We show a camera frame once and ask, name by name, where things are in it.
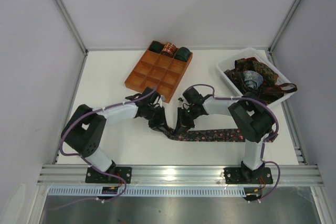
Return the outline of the navy floral tie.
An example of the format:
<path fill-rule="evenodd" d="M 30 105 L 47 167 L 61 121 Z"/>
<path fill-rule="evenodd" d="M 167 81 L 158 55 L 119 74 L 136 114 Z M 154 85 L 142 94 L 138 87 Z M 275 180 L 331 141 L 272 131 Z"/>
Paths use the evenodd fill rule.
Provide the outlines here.
<path fill-rule="evenodd" d="M 177 134 L 172 128 L 169 128 L 164 130 L 163 134 L 170 140 L 181 142 L 243 143 L 246 140 L 239 129 L 198 130 Z"/>

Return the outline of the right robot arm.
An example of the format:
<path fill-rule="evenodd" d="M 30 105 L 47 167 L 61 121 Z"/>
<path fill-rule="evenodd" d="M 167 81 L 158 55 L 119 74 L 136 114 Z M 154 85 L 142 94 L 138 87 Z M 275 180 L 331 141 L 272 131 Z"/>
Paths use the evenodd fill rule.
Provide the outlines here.
<path fill-rule="evenodd" d="M 225 172 L 229 183 L 252 184 L 265 170 L 265 143 L 278 136 L 279 123 L 273 112 L 253 93 L 242 97 L 221 98 L 214 93 L 202 96 L 193 85 L 183 92 L 188 108 L 178 108 L 174 134 L 194 128 L 194 120 L 202 115 L 230 115 L 245 138 L 245 154 L 237 171 Z"/>

